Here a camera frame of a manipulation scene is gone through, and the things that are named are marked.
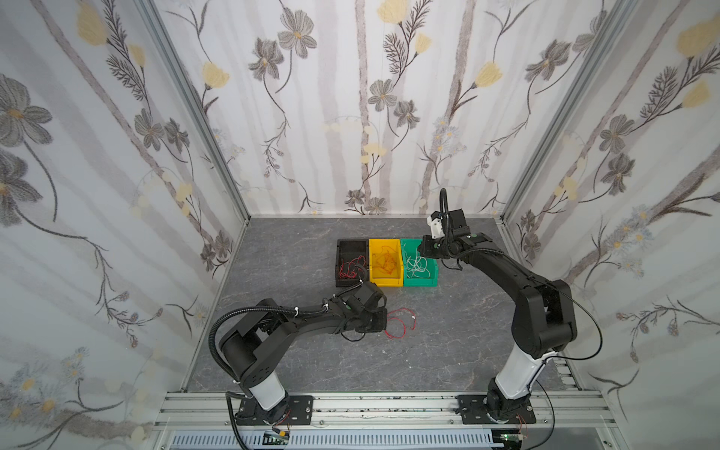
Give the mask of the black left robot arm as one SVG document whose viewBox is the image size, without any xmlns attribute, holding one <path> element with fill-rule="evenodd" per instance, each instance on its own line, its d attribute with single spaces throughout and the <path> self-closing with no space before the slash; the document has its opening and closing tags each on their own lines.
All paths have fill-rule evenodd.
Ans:
<svg viewBox="0 0 720 450">
<path fill-rule="evenodd" d="M 312 400 L 289 395 L 277 375 L 281 359 L 297 338 L 320 334 L 344 337 L 347 332 L 364 338 L 383 333 L 388 323 L 386 305 L 387 297 L 380 287 L 360 281 L 315 309 L 283 307 L 266 298 L 217 319 L 207 333 L 207 345 L 215 363 L 240 389 L 225 393 L 238 446 L 249 447 L 239 430 L 244 424 L 277 429 L 296 422 L 309 423 Z"/>
</svg>

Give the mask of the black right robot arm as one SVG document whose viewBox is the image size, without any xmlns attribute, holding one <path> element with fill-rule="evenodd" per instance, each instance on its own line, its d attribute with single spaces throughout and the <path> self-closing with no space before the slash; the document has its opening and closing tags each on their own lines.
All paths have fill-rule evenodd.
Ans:
<svg viewBox="0 0 720 450">
<path fill-rule="evenodd" d="M 491 379 L 484 400 L 490 421 L 504 424 L 531 406 L 533 386 L 549 361 L 578 336 L 575 308 L 579 305 L 569 285 L 534 273 L 509 256 L 485 234 L 475 234 L 464 211 L 449 207 L 443 187 L 439 209 L 427 218 L 430 233 L 418 253 L 443 263 L 453 261 L 457 271 L 472 266 L 488 276 L 513 301 L 511 335 L 514 346 L 501 371 Z"/>
</svg>

